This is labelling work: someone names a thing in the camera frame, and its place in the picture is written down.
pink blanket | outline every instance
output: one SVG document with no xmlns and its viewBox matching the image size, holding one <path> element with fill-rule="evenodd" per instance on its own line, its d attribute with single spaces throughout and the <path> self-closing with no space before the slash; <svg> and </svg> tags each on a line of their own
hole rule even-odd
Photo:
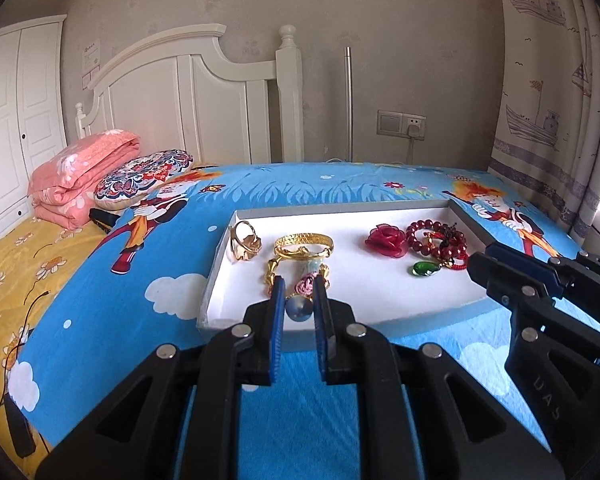
<svg viewBox="0 0 600 480">
<path fill-rule="evenodd" d="M 109 130 L 67 146 L 31 175 L 29 195 L 35 215 L 65 228 L 86 224 L 96 184 L 139 152 L 138 138 L 124 130 Z"/>
</svg>

white box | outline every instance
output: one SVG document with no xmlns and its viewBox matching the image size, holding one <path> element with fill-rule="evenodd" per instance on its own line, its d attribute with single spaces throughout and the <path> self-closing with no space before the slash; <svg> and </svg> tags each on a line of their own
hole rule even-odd
<svg viewBox="0 0 600 480">
<path fill-rule="evenodd" d="M 205 338 L 241 322 L 250 304 L 267 299 L 264 273 L 274 257 L 277 238 L 313 232 L 330 236 L 333 254 L 325 259 L 330 268 L 329 298 L 349 303 L 360 323 L 398 337 L 424 332 L 476 316 L 498 306 L 465 270 L 441 269 L 429 277 L 413 276 L 410 267 L 424 258 L 409 251 L 390 258 L 365 245 L 377 224 L 405 229 L 419 219 L 457 223 L 467 240 L 468 253 L 482 251 L 494 238 L 452 200 L 409 200 L 355 204 L 294 206 L 236 211 L 230 226 L 248 220 L 262 239 L 262 250 L 248 262 L 236 262 L 227 228 L 203 294 L 198 329 Z M 302 262 L 283 260 L 277 273 L 286 282 L 287 294 L 302 273 Z M 295 322 L 285 316 L 283 349 L 315 348 L 314 318 Z"/>
</svg>

curtain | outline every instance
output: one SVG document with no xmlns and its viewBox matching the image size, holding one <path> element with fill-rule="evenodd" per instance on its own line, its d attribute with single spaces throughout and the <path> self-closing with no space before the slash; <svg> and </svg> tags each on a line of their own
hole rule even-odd
<svg viewBox="0 0 600 480">
<path fill-rule="evenodd" d="M 489 171 L 582 244 L 600 203 L 600 10 L 594 0 L 502 1 Z"/>
</svg>

green gemstone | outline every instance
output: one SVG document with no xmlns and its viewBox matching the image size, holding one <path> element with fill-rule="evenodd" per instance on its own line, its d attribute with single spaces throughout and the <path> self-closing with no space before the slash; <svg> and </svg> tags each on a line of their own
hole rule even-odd
<svg viewBox="0 0 600 480">
<path fill-rule="evenodd" d="M 411 267 L 414 276 L 430 276 L 440 270 L 440 265 L 433 262 L 417 262 Z"/>
</svg>

cloud print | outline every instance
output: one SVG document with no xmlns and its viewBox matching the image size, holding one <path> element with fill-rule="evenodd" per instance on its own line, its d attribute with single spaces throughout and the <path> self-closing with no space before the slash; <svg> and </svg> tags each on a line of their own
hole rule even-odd
<svg viewBox="0 0 600 480">
<path fill-rule="evenodd" d="M 144 297 L 154 304 L 158 314 L 174 314 L 179 319 L 195 319 L 200 309 L 206 278 L 202 274 L 163 276 L 149 283 Z"/>
<path fill-rule="evenodd" d="M 504 369 L 507 355 L 509 346 L 495 349 L 487 343 L 472 343 L 462 350 L 459 361 L 491 395 L 504 396 L 511 386 L 511 379 Z"/>
<path fill-rule="evenodd" d="M 33 369 L 27 362 L 16 363 L 9 372 L 9 394 L 20 409 L 32 412 L 40 400 L 40 390 L 33 380 Z"/>
</svg>

